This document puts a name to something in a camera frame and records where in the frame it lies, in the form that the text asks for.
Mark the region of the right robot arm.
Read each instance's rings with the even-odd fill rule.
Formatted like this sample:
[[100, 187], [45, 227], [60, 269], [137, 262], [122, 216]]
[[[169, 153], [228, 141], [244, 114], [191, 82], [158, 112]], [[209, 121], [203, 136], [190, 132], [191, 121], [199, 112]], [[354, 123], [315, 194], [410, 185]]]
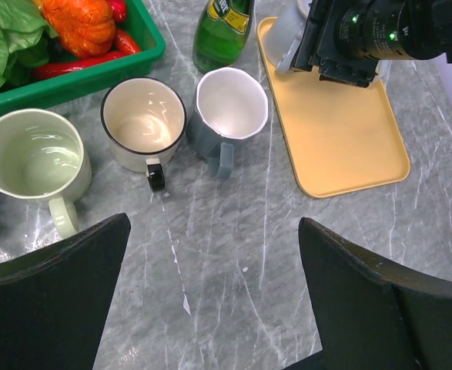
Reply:
[[313, 1], [290, 67], [367, 88], [383, 60], [452, 64], [452, 0]]

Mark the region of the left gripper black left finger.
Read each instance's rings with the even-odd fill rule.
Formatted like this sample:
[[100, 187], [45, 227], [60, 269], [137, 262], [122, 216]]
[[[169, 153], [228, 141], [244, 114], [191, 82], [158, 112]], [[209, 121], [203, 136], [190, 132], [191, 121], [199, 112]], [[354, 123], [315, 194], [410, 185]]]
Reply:
[[115, 214], [0, 263], [0, 369], [91, 369], [131, 230]]

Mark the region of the dark grey blue mug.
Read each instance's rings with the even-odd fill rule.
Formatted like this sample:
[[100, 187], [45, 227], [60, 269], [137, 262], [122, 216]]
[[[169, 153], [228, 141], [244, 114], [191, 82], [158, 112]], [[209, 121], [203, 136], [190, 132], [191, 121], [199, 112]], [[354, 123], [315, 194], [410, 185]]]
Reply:
[[226, 180], [235, 148], [259, 133], [268, 115], [268, 98], [258, 81], [241, 69], [215, 69], [196, 87], [186, 138], [207, 161], [211, 176]]

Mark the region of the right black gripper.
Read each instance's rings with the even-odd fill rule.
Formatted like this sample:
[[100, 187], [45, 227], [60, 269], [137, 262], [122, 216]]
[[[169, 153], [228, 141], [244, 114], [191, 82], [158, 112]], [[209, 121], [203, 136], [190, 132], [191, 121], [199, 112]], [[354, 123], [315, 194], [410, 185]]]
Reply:
[[387, 74], [387, 62], [351, 59], [336, 47], [336, 26], [346, 13], [362, 19], [368, 1], [310, 1], [300, 46], [291, 62], [294, 72], [317, 68], [321, 81], [367, 88]]

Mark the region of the cream ribbed mug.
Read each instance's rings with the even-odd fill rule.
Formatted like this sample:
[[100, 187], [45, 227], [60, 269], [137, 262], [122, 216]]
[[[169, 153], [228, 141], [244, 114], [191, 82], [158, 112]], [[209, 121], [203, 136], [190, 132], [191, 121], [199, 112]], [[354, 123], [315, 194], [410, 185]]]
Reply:
[[186, 108], [177, 92], [158, 79], [127, 79], [106, 92], [100, 117], [116, 162], [144, 174], [153, 192], [163, 191], [163, 167], [186, 129]]

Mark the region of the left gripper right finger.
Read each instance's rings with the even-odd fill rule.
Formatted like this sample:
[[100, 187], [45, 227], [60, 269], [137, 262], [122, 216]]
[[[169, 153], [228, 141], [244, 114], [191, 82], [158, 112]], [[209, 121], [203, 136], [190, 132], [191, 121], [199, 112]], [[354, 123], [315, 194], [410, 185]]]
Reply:
[[322, 348], [301, 369], [452, 369], [452, 282], [301, 219], [300, 256]]

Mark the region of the green mug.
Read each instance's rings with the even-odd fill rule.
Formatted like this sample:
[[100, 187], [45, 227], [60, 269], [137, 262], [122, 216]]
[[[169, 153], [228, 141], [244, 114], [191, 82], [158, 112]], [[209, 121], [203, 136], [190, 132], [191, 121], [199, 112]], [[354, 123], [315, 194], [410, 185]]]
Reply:
[[60, 237], [79, 232], [75, 202], [91, 179], [85, 144], [65, 117], [44, 109], [0, 117], [0, 193], [47, 205]]

